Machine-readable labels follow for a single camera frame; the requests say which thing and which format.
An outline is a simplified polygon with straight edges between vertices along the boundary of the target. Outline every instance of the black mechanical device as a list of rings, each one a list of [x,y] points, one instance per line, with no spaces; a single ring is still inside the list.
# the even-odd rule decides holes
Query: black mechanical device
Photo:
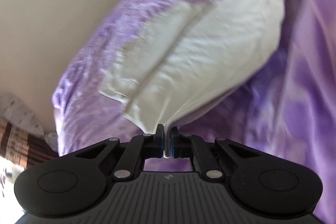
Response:
[[[163,156],[164,132],[110,138],[24,171],[17,224],[318,224],[322,194],[310,169],[234,141],[207,143],[171,131],[171,154],[192,172],[146,172]]]

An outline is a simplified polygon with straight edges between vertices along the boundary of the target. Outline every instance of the white logo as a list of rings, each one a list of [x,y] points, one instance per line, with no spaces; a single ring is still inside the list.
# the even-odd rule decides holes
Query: white logo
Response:
[[[172,179],[174,176],[173,175],[171,175],[171,174],[169,174],[169,175],[165,175],[165,178],[167,179],[167,180],[170,180],[170,179]]]

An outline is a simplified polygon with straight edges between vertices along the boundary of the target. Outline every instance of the purple satin sheet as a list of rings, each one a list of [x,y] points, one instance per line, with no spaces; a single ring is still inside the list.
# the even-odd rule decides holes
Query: purple satin sheet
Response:
[[[126,142],[141,134],[120,114],[120,103],[98,88],[116,47],[178,1],[123,0],[72,60],[52,97],[60,155],[109,137]],[[336,224],[335,26],[335,0],[286,0],[281,44],[265,67],[213,110],[180,128],[209,142],[230,138],[313,169],[324,186],[315,215],[327,224]],[[189,168],[186,160],[146,161],[147,170]]]

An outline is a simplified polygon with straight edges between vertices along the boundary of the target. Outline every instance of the wall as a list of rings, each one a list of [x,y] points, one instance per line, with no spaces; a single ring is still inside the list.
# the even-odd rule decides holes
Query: wall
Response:
[[[0,0],[0,91],[54,130],[50,97],[68,63],[119,0]]]

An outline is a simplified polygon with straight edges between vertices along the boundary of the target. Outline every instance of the brown striped curtain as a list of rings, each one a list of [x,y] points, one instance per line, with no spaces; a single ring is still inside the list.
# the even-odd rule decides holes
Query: brown striped curtain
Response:
[[[24,168],[58,157],[47,143],[0,119],[0,156]]]

